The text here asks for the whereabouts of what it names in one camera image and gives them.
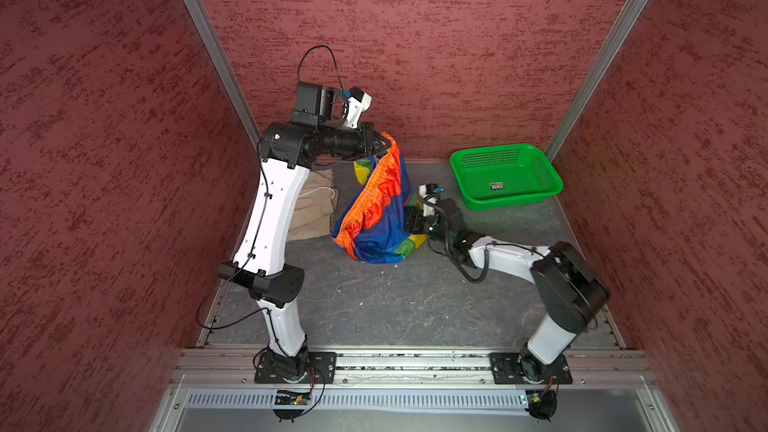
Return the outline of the multicolour shorts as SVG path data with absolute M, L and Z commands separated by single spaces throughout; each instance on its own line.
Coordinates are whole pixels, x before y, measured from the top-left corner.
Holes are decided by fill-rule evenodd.
M 332 241 L 356 261 L 404 261 L 427 237 L 405 229 L 407 208 L 416 207 L 418 202 L 401 149 L 392 142 L 382 157 L 357 160 L 353 166 L 362 189 L 334 225 Z

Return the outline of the beige shorts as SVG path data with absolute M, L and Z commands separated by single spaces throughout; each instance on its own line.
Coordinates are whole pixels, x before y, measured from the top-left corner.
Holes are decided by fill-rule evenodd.
M 304 183 L 291 218 L 288 241 L 328 236 L 338 205 L 334 171 L 311 171 Z

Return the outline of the green plastic basket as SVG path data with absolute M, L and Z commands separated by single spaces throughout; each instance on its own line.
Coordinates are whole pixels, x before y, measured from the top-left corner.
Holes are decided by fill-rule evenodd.
M 464 203 L 473 211 L 539 203 L 564 188 L 544 152 L 529 144 L 456 151 L 450 165 Z M 495 182 L 505 188 L 491 190 L 489 184 Z

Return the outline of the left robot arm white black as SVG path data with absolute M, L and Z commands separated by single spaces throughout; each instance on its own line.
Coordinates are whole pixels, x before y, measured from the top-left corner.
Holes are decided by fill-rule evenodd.
M 356 128 L 273 123 L 258 148 L 259 186 L 243 240 L 219 266 L 224 283 L 247 290 L 269 333 L 260 354 L 279 380 L 312 378 L 307 335 L 300 324 L 297 297 L 303 269 L 285 262 L 290 223 L 301 189 L 320 156 L 355 161 L 381 156 L 393 140 L 362 122 Z

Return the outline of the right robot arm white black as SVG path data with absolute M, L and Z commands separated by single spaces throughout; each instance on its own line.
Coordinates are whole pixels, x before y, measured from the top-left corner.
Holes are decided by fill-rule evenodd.
M 504 242 L 471 230 L 451 199 L 432 192 L 404 208 L 404 229 L 442 246 L 463 278 L 479 284 L 491 271 L 536 286 L 546 315 L 510 365 L 494 363 L 503 380 L 564 384 L 564 351 L 596 318 L 611 297 L 608 286 L 572 244 L 548 247 Z

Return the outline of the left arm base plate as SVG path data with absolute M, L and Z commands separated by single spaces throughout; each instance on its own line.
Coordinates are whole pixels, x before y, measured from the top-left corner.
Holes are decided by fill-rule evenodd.
M 337 354 L 334 352 L 300 352 L 296 357 L 285 357 L 268 349 L 253 357 L 254 382 L 257 384 L 310 384 L 320 385 L 334 381 Z

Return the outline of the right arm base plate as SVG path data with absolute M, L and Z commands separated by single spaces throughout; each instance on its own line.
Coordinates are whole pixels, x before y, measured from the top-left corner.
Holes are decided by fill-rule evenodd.
M 490 370 L 496 385 L 571 385 L 573 377 L 566 357 L 560 354 L 543 364 L 529 353 L 491 353 Z

